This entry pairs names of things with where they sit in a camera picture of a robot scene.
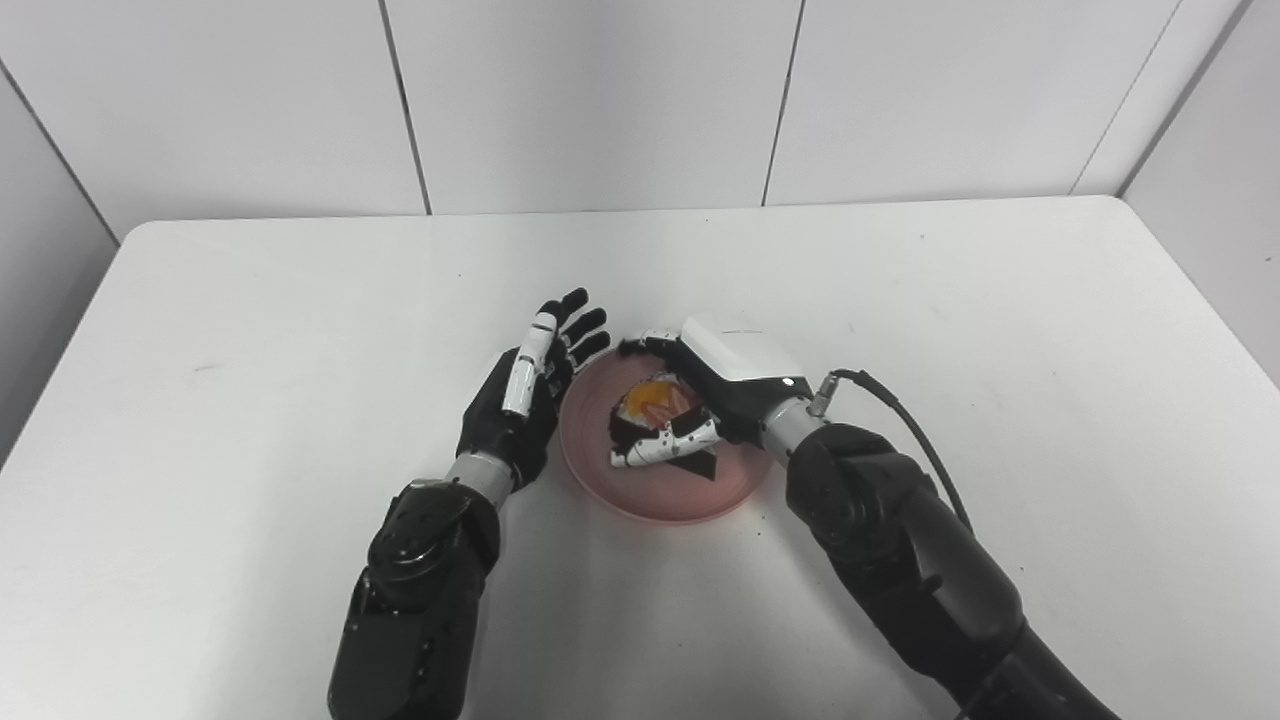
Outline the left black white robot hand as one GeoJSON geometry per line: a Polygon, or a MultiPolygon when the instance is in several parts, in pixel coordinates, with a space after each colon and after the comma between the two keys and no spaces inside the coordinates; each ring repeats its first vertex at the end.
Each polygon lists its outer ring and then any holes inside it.
{"type": "Polygon", "coordinates": [[[612,345],[603,307],[584,287],[545,301],[517,346],[495,361],[467,406],[456,454],[483,454],[511,471],[512,491],[536,480],[576,375],[612,345]]]}

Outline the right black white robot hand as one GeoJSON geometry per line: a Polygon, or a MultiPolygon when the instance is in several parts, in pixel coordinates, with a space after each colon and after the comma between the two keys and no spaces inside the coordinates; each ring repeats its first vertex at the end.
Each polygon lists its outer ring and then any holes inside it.
{"type": "Polygon", "coordinates": [[[806,410],[814,393],[794,357],[739,316],[699,313],[677,331],[646,331],[620,345],[645,354],[701,400],[691,421],[666,421],[655,437],[617,445],[614,468],[645,468],[709,451],[721,441],[762,448],[782,468],[820,427],[806,410]]]}

